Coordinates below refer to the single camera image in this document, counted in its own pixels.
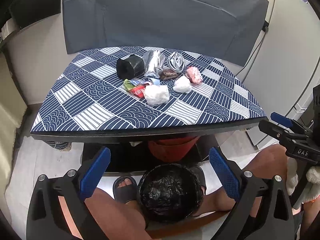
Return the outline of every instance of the green snack wrapper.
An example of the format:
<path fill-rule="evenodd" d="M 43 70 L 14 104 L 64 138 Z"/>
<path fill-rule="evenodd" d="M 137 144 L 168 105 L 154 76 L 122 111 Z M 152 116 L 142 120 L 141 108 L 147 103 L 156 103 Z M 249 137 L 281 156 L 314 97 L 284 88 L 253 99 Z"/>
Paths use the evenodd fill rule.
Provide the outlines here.
<path fill-rule="evenodd" d="M 124 80 L 123 86 L 124 86 L 124 89 L 127 90 L 127 91 L 130 91 L 131 89 L 134 88 L 134 85 L 132 85 L 130 80 L 128 80 L 128 79 Z"/>

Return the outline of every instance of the gloved hand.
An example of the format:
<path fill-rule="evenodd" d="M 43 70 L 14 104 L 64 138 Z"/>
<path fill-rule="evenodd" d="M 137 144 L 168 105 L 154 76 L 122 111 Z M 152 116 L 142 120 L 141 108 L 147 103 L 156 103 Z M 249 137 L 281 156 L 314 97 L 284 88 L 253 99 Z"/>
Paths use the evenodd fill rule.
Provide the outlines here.
<path fill-rule="evenodd" d="M 303 203 L 310 202 L 315 200 L 320 196 L 320 167 L 313 166 L 311 167 L 307 174 L 307 180 L 313 184 L 310 191 L 305 195 L 302 200 Z M 292 195 L 295 187 L 298 184 L 298 175 L 297 175 L 297 161 L 294 158 L 288 158 L 287 161 L 287 192 L 288 195 Z"/>

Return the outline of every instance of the pink wrapped object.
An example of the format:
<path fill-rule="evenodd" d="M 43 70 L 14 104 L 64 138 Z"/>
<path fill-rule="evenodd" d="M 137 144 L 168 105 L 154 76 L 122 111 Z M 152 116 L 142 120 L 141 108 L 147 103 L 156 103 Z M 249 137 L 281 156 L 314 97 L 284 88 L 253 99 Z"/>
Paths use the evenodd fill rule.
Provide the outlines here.
<path fill-rule="evenodd" d="M 202 83 L 202 75 L 197 67 L 190 67 L 187 69 L 186 76 L 192 81 L 194 84 Z"/>

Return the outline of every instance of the blue and white tablecloth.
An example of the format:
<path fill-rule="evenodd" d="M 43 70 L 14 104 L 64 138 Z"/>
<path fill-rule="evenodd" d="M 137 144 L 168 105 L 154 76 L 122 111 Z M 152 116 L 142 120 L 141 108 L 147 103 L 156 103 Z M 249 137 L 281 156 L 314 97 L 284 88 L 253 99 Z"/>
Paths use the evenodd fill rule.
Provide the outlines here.
<path fill-rule="evenodd" d="M 203 83 L 188 94 L 173 91 L 170 101 L 149 107 L 123 87 L 116 61 L 131 54 L 178 51 L 195 66 Z M 253 95 L 220 61 L 201 54 L 153 47 L 114 47 L 80 52 L 57 79 L 43 102 L 32 132 L 155 128 L 228 122 L 266 116 Z"/>

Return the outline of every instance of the table edge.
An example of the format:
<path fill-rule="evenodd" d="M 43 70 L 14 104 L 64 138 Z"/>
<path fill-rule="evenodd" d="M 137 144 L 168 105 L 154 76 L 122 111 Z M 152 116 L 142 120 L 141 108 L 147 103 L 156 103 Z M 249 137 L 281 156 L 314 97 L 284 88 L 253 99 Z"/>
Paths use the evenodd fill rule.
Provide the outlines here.
<path fill-rule="evenodd" d="M 244 120 L 218 122 L 210 124 L 183 125 L 161 128 L 96 130 L 96 131 L 42 131 L 31 132 L 36 140 L 84 143 L 121 143 L 145 140 L 202 136 L 233 130 L 255 127 L 267 117 L 255 117 Z"/>

